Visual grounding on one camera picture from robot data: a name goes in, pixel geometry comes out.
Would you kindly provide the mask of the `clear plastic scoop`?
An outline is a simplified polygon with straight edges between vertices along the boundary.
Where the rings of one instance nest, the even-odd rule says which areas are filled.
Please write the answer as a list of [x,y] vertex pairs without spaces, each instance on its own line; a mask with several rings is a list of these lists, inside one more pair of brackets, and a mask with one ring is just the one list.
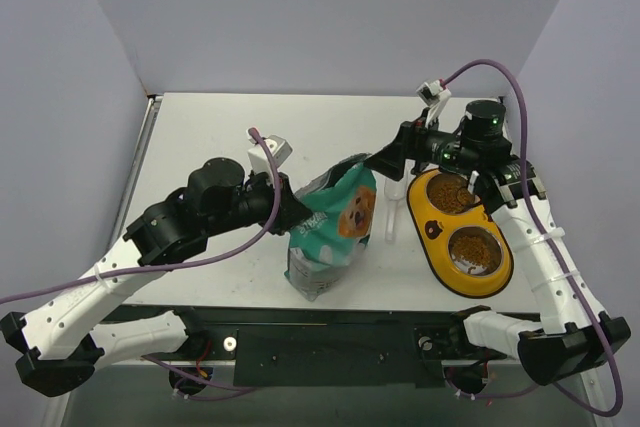
[[406,198],[410,180],[410,168],[405,164],[403,176],[400,180],[386,179],[384,182],[384,198],[387,205],[385,221],[385,242],[394,244],[396,239],[396,227],[398,224],[398,212]]

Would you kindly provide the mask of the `green white dog food bag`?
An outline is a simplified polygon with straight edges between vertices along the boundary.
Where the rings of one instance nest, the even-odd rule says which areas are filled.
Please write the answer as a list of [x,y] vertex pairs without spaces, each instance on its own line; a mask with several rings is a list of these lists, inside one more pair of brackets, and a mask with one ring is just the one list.
[[367,157],[345,158],[295,193],[312,215],[289,231],[285,277],[310,302],[338,283],[369,243],[377,185]]

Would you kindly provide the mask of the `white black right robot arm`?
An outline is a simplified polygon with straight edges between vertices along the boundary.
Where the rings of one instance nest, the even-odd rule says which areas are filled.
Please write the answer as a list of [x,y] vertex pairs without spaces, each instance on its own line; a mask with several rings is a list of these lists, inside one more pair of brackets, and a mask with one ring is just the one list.
[[607,364],[620,379],[614,354],[631,336],[622,317],[612,318],[584,282],[556,226],[541,179],[524,154],[515,155],[503,133],[506,108],[493,100],[467,104],[456,133],[439,130],[436,117],[399,127],[393,141],[365,164],[392,180],[407,161],[433,164],[459,174],[497,225],[539,309],[538,323],[499,314],[487,307],[459,313],[447,330],[449,349],[468,356],[479,347],[520,361],[544,386]]

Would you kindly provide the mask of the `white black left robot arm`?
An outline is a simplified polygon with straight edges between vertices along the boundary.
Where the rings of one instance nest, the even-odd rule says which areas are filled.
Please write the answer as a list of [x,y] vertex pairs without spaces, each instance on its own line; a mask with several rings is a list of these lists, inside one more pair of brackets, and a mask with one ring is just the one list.
[[207,161],[186,186],[148,207],[77,282],[38,309],[2,318],[2,335],[20,354],[20,380],[57,397],[124,360],[150,354],[195,360],[209,348],[210,335],[189,308],[120,323],[106,319],[142,287],[203,253],[211,237],[252,225],[261,235],[282,235],[310,215],[286,174],[245,173],[228,158]]

